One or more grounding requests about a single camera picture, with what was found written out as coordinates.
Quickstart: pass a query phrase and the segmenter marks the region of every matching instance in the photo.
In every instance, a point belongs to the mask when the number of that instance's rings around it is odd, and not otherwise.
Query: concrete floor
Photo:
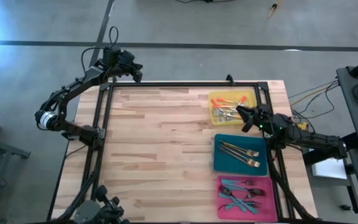
[[[128,49],[144,64],[144,80],[222,80],[230,73],[238,80],[284,80],[292,95],[333,80],[339,67],[358,64],[358,52],[335,51],[358,47],[358,1],[284,0],[267,20],[272,3],[116,0],[108,27],[118,26],[119,42],[127,43],[332,47],[326,52]],[[67,141],[59,133],[39,131],[34,113],[52,91],[81,76],[80,54],[86,47],[69,45],[97,42],[107,5],[107,0],[0,1],[0,40],[70,42],[66,47],[0,45],[0,140],[32,151],[28,161],[14,158],[9,166],[9,184],[0,191],[0,223],[47,217]],[[336,109],[312,120],[316,130],[339,136],[353,132],[340,89],[329,97]],[[76,104],[70,103],[68,119],[74,118]],[[320,98],[308,115],[328,109]],[[312,176],[310,182],[320,218],[358,223],[358,215],[338,209],[350,204],[346,187]]]

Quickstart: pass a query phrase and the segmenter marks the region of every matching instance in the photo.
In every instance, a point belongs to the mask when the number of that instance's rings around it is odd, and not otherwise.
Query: wooden tabletop
[[[291,116],[284,82],[267,81],[274,113]],[[223,222],[216,216],[213,139],[217,133],[261,137],[253,127],[213,126],[208,93],[252,87],[114,88],[99,184],[118,196],[132,222]],[[98,87],[80,97],[75,123],[92,124]],[[68,152],[81,147],[71,142]],[[316,216],[302,155],[283,150],[290,188]],[[65,161],[52,217],[63,213],[78,193],[86,149]],[[284,213],[285,196],[280,190]]]

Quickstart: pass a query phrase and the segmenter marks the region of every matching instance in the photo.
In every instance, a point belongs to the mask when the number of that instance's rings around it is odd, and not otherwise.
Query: yellow tray
[[[217,117],[213,115],[214,105],[211,100],[214,99],[219,105],[228,105],[228,106],[236,106],[234,103],[226,103],[218,101],[217,98],[223,98],[228,101],[238,102],[240,99],[245,96],[246,100],[243,102],[244,106],[255,107],[256,97],[254,90],[236,90],[236,91],[215,91],[208,94],[209,100],[209,113],[211,115],[212,124],[215,126],[220,125],[234,125],[234,124],[242,124],[243,121],[241,119],[233,118],[230,121],[226,121],[223,116]]]

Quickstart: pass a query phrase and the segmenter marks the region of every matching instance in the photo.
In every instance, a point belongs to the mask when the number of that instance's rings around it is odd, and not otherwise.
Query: teal tray
[[[236,145],[243,149],[251,149],[259,152],[258,157],[253,157],[253,160],[260,162],[259,167],[251,167],[244,164],[240,160],[226,154],[218,149],[220,143],[219,140],[223,140],[227,143]],[[267,175],[267,158],[266,158],[266,142],[263,138],[253,138],[245,136],[233,136],[228,134],[215,135],[214,146],[214,170],[218,172],[228,172],[244,175]]]

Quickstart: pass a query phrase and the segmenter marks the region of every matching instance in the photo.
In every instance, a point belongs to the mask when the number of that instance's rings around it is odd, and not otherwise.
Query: pink tray
[[[226,210],[223,205],[233,203],[231,199],[219,197],[219,186],[221,179],[229,180],[253,180],[254,186],[246,186],[245,184],[238,184],[240,187],[257,188],[266,192],[266,196],[255,196],[250,200],[262,203],[262,208],[257,208],[258,213],[253,214],[250,211],[242,212],[239,207],[235,206]],[[233,195],[237,198],[245,198],[248,192],[240,190],[233,190]],[[274,194],[272,188],[272,180],[268,177],[239,177],[239,176],[218,176],[216,179],[216,205],[218,210],[218,218],[225,220],[246,220],[246,221],[263,221],[263,222],[276,222],[277,213],[274,202]]]

